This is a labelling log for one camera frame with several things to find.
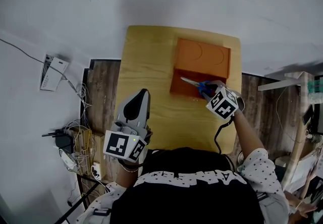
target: wall-mounted device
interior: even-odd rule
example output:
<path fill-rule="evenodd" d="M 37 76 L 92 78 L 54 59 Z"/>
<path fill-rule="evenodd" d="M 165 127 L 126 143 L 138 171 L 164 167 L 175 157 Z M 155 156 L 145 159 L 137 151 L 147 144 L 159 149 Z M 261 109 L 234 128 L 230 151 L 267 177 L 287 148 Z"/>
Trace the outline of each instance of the wall-mounted device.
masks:
<path fill-rule="evenodd" d="M 62 78 L 62 75 L 59 72 L 64 73 L 68 65 L 69 63 L 66 61 L 46 55 L 44 68 L 42 71 L 40 90 L 56 91 L 57 86 Z"/>

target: cable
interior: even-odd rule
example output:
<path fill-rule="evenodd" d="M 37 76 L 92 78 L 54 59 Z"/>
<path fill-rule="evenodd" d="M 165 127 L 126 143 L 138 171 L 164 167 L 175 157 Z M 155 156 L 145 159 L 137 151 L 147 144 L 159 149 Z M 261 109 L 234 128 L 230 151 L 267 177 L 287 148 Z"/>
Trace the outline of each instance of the cable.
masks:
<path fill-rule="evenodd" d="M 86 102 L 87 101 L 87 96 L 90 98 L 90 92 L 89 92 L 89 90 L 87 89 L 87 87 L 86 87 L 86 85 L 84 83 L 82 83 L 80 93 L 81 93 L 81 97 L 82 97 L 82 99 L 84 101 L 84 102 L 82 102 L 83 103 L 83 113 L 82 113 L 80 119 L 83 120 L 84 125 L 86 125 L 88 128 L 90 128 L 88 120 L 87 120 L 87 117 L 86 117 L 86 109 L 89 106 L 91 106 L 90 104 L 88 104 Z"/>
<path fill-rule="evenodd" d="M 11 44 L 10 42 L 7 42 L 7 41 L 5 41 L 5 40 L 3 40 L 3 39 L 1 39 L 1 38 L 0 38 L 0 41 L 2 41 L 3 43 L 6 43 L 6 44 L 8 44 L 8 45 L 13 46 L 14 48 L 16 48 L 16 49 L 18 49 L 19 51 L 21 51 L 24 55 L 28 56 L 29 58 L 32 58 L 32 59 L 34 59 L 35 61 L 40 62 L 41 64 L 45 65 L 45 62 L 42 62 L 42 61 L 40 61 L 40 60 L 36 59 L 35 57 L 30 56 L 30 55 L 29 55 L 29 54 L 27 54 L 23 49 L 21 49 L 21 48 L 17 47 L 16 45 Z M 74 87 L 74 85 L 72 84 L 72 82 L 71 82 L 71 81 L 70 81 L 70 80 L 65 76 L 65 74 L 64 74 L 64 73 L 60 72 L 59 70 L 55 69 L 54 67 L 52 67 L 52 66 L 50 66 L 50 65 L 48 65 L 48 67 L 49 67 L 49 68 L 52 68 L 54 71 L 56 71 L 56 72 L 58 72 L 59 74 L 61 74 L 61 75 L 62 75 L 62 77 L 64 77 L 64 80 L 66 80 L 66 81 L 69 83 L 69 85 L 71 86 L 71 88 L 74 90 L 74 92 L 75 92 L 75 93 L 78 95 L 78 97 L 81 99 L 81 101 L 82 101 L 82 102 L 84 102 L 84 101 L 83 101 L 83 99 L 82 99 L 82 96 L 78 93 L 78 91 L 76 90 L 76 88 Z"/>
<path fill-rule="evenodd" d="M 233 122 L 233 117 L 231 117 L 231 118 L 230 118 L 230 120 L 229 120 L 227 123 L 225 123 L 224 125 L 221 125 L 221 126 L 218 128 L 218 131 L 217 131 L 216 135 L 214 136 L 214 142 L 215 142 L 216 146 L 217 146 L 217 147 L 218 147 L 218 149 L 219 149 L 219 154 L 222 154 L 222 151 L 221 151 L 221 148 L 220 148 L 220 146 L 219 146 L 219 144 L 218 144 L 218 142 L 217 142 L 217 137 L 218 137 L 218 135 L 219 135 L 220 131 L 222 130 L 222 128 L 225 128 L 225 127 L 229 126 L 232 122 Z"/>
<path fill-rule="evenodd" d="M 283 95 L 284 91 L 287 89 L 287 87 L 284 88 L 284 90 L 282 91 L 282 93 L 279 95 L 277 101 L 276 101 L 276 114 L 277 114 L 277 117 L 278 117 L 278 121 L 279 121 L 279 124 L 280 124 L 280 127 L 282 128 L 282 131 L 283 133 L 285 133 L 293 142 L 296 142 L 296 143 L 299 143 L 299 144 L 302 144 L 303 142 L 298 142 L 296 140 L 294 140 L 286 131 L 284 131 L 284 128 L 283 128 L 283 125 L 282 125 L 282 122 L 281 122 L 281 119 L 279 117 L 279 114 L 278 114 L 278 110 L 277 110 L 277 105 L 278 105 L 278 101 L 279 99 L 281 98 L 281 96 Z"/>
<path fill-rule="evenodd" d="M 97 146 L 96 146 L 96 141 L 95 141 L 93 135 L 89 134 L 88 139 L 87 139 L 86 148 L 80 148 L 79 151 L 75 150 L 75 147 L 77 145 L 77 139 L 79 138 L 79 135 L 81 134 L 81 127 L 84 128 L 85 130 L 91 131 L 90 128 L 79 124 L 79 122 L 80 122 L 79 119 L 69 122 L 65 127 L 62 128 L 62 131 L 64 131 L 64 133 L 67 133 L 70 136 L 74 137 L 74 151 L 75 152 L 74 152 L 73 158 L 75 159 L 77 165 L 78 166 L 86 166 L 86 165 L 82 165 L 82 163 L 84 161 L 87 161 L 92 156 L 94 157 L 94 154 L 97 151 Z M 78 127 L 77 134 L 75 134 L 75 132 L 73 130 L 71 130 L 71 128 L 73 128 L 73 127 Z M 88 152 L 88 149 L 90 147 L 90 143 L 92 144 L 92 149 L 90 150 L 90 152 Z"/>
<path fill-rule="evenodd" d="M 85 183 L 83 183 L 83 181 L 81 180 L 81 183 L 88 189 L 88 190 L 90 190 L 90 188 L 85 184 Z M 98 194 L 98 196 L 96 196 L 96 197 L 100 197 L 101 195 L 97 192 L 97 191 L 95 191 L 95 190 L 93 190 L 93 192 L 96 192 L 97 194 Z"/>
<path fill-rule="evenodd" d="M 224 155 L 224 156 L 227 158 L 227 160 L 229 161 L 229 164 L 230 164 L 230 165 L 231 165 L 231 167 L 232 167 L 232 171 L 235 171 L 235 167 L 234 167 L 234 164 L 233 164 L 232 160 L 229 158 L 229 156 L 228 156 L 228 155 L 226 155 L 226 154 L 222 154 L 222 151 L 221 151 L 220 145 L 219 145 L 219 144 L 218 144 L 218 142 L 217 142 L 217 137 L 218 137 L 218 135 L 219 135 L 220 131 L 222 130 L 222 128 L 225 128 L 225 127 L 229 126 L 229 125 L 233 122 L 233 117 L 234 117 L 234 116 L 232 116 L 232 117 L 230 118 L 230 120 L 229 120 L 227 123 L 225 123 L 225 124 L 221 125 L 221 126 L 218 128 L 218 131 L 217 131 L 217 133 L 216 133 L 216 134 L 215 134 L 215 136 L 214 136 L 214 142 L 215 142 L 216 146 L 218 147 L 219 154 Z"/>
<path fill-rule="evenodd" d="M 72 193 L 73 193 L 73 191 L 76 189 L 76 183 L 77 183 L 77 180 L 75 181 L 74 189 L 71 191 L 71 195 L 70 195 L 70 197 L 67 199 L 68 201 L 71 199 L 71 197 L 72 197 Z"/>
<path fill-rule="evenodd" d="M 76 198 L 74 199 L 74 201 L 72 201 L 72 202 L 71 202 L 71 204 L 72 204 L 73 202 L 75 202 L 75 201 L 76 201 L 80 196 L 82 197 L 82 196 L 83 196 L 83 193 L 82 193 L 82 194 L 80 194 L 80 195 L 78 195 L 78 196 L 76 196 Z"/>
<path fill-rule="evenodd" d="M 94 177 L 94 179 L 95 180 L 97 180 L 100 184 L 102 184 L 103 185 L 103 187 L 105 188 L 105 191 L 106 192 L 110 192 L 110 190 L 108 189 L 108 187 L 106 187 L 103 183 L 101 183 L 96 177 L 95 177 L 95 175 L 93 174 L 93 171 L 92 171 L 92 168 L 93 168 L 94 166 L 91 166 L 91 173 L 92 173 L 92 175 L 93 175 L 93 177 Z"/>
<path fill-rule="evenodd" d="M 222 155 L 224 155 L 224 156 L 227 158 L 227 160 L 229 161 L 229 163 L 231 164 L 232 171 L 235 171 L 234 164 L 233 164 L 232 160 L 229 158 L 229 156 L 228 156 L 228 155 L 226 155 L 226 154 L 222 154 Z"/>

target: white polka dot sleeve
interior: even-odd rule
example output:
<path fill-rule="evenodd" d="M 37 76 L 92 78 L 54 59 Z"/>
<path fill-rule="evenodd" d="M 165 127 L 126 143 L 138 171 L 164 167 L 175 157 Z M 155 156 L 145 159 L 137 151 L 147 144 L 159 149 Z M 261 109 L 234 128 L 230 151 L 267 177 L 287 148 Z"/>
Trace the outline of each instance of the white polka dot sleeve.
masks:
<path fill-rule="evenodd" d="M 262 148 L 254 150 L 239 170 L 257 193 L 265 224 L 287 223 L 288 201 L 277 180 L 275 164 L 268 159 L 268 152 Z"/>
<path fill-rule="evenodd" d="M 265 149 L 254 150 L 240 167 L 241 176 L 249 181 L 256 192 L 285 196 L 275 174 L 275 164 L 268 159 Z"/>
<path fill-rule="evenodd" d="M 110 210 L 112 209 L 113 202 L 118 200 L 121 195 L 127 190 L 127 188 L 118 185 L 116 182 L 111 182 L 107 184 L 106 187 L 109 189 L 109 192 L 101 195 L 96 200 L 94 200 L 86 209 L 86 211 L 77 218 L 77 224 L 97 223 L 95 221 L 98 221 L 98 218 L 100 218 L 99 223 L 110 223 Z M 93 215 L 95 210 L 103 210 L 108 212 L 109 214 L 107 216 Z"/>

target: white cable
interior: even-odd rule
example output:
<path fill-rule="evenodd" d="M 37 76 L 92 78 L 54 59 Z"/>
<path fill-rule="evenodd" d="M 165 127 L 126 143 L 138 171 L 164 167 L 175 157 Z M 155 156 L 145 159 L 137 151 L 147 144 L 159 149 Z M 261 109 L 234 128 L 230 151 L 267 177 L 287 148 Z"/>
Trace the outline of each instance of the white cable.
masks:
<path fill-rule="evenodd" d="M 297 208 L 302 204 L 302 202 L 303 202 L 303 200 L 301 200 L 301 201 L 299 202 L 299 204 L 296 206 L 295 210 L 297 210 Z"/>
<path fill-rule="evenodd" d="M 88 190 L 90 190 L 90 188 L 85 184 L 85 183 L 83 183 L 83 180 L 81 180 L 81 183 L 88 189 Z"/>
<path fill-rule="evenodd" d="M 287 89 L 287 87 L 286 88 L 284 88 L 284 90 L 282 91 L 282 93 L 279 95 L 279 97 L 278 97 L 278 99 L 277 99 L 277 101 L 276 101 L 276 114 L 277 114 L 277 117 L 278 117 L 278 121 L 279 121 L 279 124 L 280 124 L 280 127 L 282 128 L 282 131 L 283 131 L 283 133 L 285 133 L 293 142 L 296 142 L 296 143 L 302 143 L 302 142 L 298 142 L 298 141 L 296 141 L 296 140 L 294 140 L 286 131 L 284 131 L 284 128 L 283 128 L 283 125 L 282 125 L 282 123 L 281 123 L 281 119 L 279 118 L 279 114 L 278 114 L 278 110 L 277 110 L 277 105 L 278 105 L 278 100 L 281 98 L 281 96 L 283 95 L 283 93 L 284 93 L 284 91 Z"/>
<path fill-rule="evenodd" d="M 80 124 L 81 119 L 84 117 L 86 118 L 86 109 L 91 106 L 90 104 L 88 104 L 87 101 L 87 97 L 90 97 L 89 95 L 89 91 L 86 87 L 86 85 L 84 83 L 81 84 L 81 87 L 78 91 L 78 94 L 81 96 L 82 98 L 82 104 L 83 104 L 83 112 L 82 115 L 80 117 L 80 119 L 78 120 L 74 120 L 69 122 L 66 126 L 65 126 L 65 130 L 64 132 L 67 132 L 69 135 L 71 135 L 74 138 L 74 149 L 76 147 L 77 144 L 77 140 L 79 138 L 79 135 L 81 134 L 81 127 L 85 128 L 86 130 L 91 130 L 87 121 L 84 121 L 84 125 Z M 73 127 L 78 127 L 78 133 L 75 134 L 74 131 L 71 131 L 70 129 Z M 93 145 L 92 149 L 89 151 L 88 153 L 88 148 L 90 146 L 90 143 Z M 91 159 L 91 157 L 95 154 L 96 152 L 96 143 L 95 140 L 93 139 L 93 135 L 89 135 L 88 139 L 87 139 L 87 146 L 86 149 L 80 148 L 79 151 L 75 151 L 74 152 L 74 158 L 77 161 L 78 165 L 81 167 L 85 167 L 88 163 L 88 160 Z"/>
<path fill-rule="evenodd" d="M 97 180 L 100 184 L 102 184 L 103 185 L 103 187 L 104 187 L 104 191 L 106 191 L 106 186 L 103 184 L 103 183 L 101 183 L 95 176 L 94 176 L 94 174 L 93 174 L 93 171 L 92 171 L 92 168 L 93 168 L 94 166 L 91 166 L 91 173 L 92 173 L 92 175 L 93 175 L 93 177 L 94 177 L 94 179 L 95 180 Z"/>

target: scissor blade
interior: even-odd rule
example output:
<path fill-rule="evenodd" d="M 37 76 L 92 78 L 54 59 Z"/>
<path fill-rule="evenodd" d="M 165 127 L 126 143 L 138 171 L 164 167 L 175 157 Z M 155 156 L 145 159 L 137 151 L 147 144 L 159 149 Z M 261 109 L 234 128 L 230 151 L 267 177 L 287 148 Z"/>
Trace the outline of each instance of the scissor blade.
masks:
<path fill-rule="evenodd" d="M 181 77 L 181 79 L 182 79 L 183 81 L 188 82 L 189 84 L 194 85 L 195 87 L 198 87 L 198 86 L 199 86 L 199 83 L 198 83 L 198 82 L 196 82 L 196 81 L 192 81 L 192 80 L 190 80 L 190 79 L 186 79 L 186 78 L 184 78 L 184 77 Z"/>

